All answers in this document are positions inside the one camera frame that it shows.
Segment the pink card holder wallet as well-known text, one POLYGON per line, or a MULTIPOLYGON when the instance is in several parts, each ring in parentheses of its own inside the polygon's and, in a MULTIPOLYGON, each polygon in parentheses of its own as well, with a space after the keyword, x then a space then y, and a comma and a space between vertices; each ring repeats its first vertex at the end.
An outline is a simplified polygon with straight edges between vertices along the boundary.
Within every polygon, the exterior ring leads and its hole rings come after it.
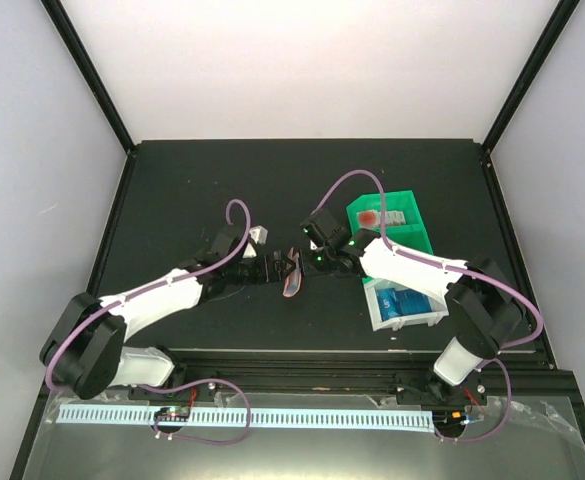
POLYGON ((291 248, 287 258, 294 264, 294 270, 285 278, 283 286, 283 296, 292 298, 296 296, 302 284, 303 271, 301 266, 301 256, 298 250, 291 248))

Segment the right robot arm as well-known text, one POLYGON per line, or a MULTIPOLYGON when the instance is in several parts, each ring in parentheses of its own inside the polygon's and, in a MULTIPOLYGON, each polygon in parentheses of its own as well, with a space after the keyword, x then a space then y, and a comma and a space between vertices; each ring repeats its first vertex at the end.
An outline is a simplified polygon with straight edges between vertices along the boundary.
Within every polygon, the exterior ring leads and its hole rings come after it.
POLYGON ((304 273, 343 271, 370 277, 373 287, 384 282, 426 296, 438 319, 451 318, 456 333, 435 361, 426 379, 429 396, 451 402, 474 371, 495 361, 530 308, 527 299, 499 279, 487 258, 467 264, 404 247, 383 231, 361 228, 351 233, 325 209, 301 224, 316 249, 302 261, 304 273))

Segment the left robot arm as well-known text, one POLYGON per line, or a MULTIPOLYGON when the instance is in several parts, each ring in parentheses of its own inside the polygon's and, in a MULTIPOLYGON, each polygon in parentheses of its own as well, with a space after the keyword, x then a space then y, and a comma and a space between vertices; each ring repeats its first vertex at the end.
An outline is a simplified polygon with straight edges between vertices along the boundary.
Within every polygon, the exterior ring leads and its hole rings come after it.
POLYGON ((301 274, 299 252, 260 252, 266 235, 261 226, 227 225, 213 242, 155 280, 114 295, 75 295, 40 351, 48 388, 67 388, 83 400, 122 386, 154 389, 165 399, 179 397, 187 376, 167 348, 131 347, 129 340, 228 286, 289 286, 301 274))

